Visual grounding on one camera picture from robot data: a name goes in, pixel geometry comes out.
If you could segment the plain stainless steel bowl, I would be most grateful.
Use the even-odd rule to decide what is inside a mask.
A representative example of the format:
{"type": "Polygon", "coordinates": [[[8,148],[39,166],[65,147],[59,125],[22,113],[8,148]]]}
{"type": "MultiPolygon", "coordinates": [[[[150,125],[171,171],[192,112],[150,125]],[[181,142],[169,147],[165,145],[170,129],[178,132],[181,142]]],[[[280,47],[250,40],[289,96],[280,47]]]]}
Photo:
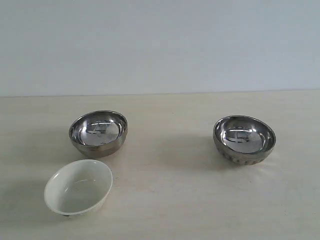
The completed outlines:
{"type": "Polygon", "coordinates": [[[73,146],[83,155],[99,159],[117,152],[128,133],[124,115],[112,110],[89,112],[75,120],[68,136],[73,146]]]}

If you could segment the dimpled stainless steel bowl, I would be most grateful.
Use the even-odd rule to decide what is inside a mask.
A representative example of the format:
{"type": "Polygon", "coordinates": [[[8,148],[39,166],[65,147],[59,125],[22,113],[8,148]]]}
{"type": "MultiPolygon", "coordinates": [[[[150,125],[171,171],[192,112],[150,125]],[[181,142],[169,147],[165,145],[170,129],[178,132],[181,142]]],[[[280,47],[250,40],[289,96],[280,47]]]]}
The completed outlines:
{"type": "Polygon", "coordinates": [[[271,127],[245,115],[219,119],[213,126],[212,138],[218,152],[238,165],[264,161],[276,145],[276,135],[271,127]]]}

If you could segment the white ceramic bowl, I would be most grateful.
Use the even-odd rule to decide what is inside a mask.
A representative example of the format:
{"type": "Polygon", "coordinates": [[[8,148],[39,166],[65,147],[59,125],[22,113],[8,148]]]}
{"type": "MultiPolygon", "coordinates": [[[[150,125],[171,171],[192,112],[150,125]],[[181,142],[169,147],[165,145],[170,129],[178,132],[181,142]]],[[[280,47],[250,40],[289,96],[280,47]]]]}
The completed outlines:
{"type": "Polygon", "coordinates": [[[46,183],[43,199],[54,213],[78,217],[100,209],[113,185],[113,173],[103,162],[74,161],[59,169],[46,183]]]}

